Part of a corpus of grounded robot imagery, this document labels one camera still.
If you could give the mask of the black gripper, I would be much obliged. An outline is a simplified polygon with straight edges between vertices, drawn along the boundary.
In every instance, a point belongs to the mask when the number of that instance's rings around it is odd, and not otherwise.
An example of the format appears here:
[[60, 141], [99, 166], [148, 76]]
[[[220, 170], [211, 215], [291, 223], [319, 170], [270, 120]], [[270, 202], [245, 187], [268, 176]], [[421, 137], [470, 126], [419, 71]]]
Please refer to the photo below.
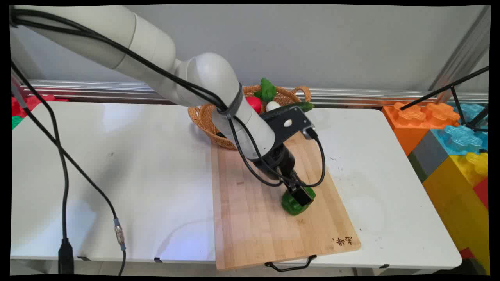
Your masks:
[[295, 158], [291, 151], [280, 145], [255, 160], [254, 165], [263, 172], [270, 180], [280, 181], [290, 193], [292, 206], [308, 206], [314, 201], [314, 190], [311, 187], [303, 187], [304, 183], [295, 172]]

